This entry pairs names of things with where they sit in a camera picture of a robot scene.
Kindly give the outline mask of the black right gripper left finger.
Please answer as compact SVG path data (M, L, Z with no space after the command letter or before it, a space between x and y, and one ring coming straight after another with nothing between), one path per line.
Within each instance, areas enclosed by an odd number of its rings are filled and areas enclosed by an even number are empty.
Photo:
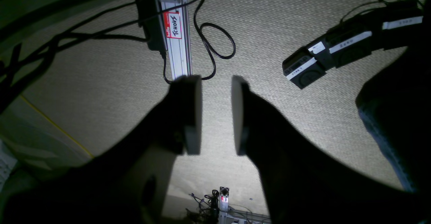
M165 195L176 158L200 154L202 104L200 76L175 80L141 122L101 156L106 195Z

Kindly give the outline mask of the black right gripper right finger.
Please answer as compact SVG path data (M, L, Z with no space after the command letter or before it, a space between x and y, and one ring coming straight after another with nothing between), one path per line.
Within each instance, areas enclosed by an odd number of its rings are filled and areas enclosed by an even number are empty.
M263 190L334 190L337 161L239 75L231 79L231 104L237 154L256 166Z

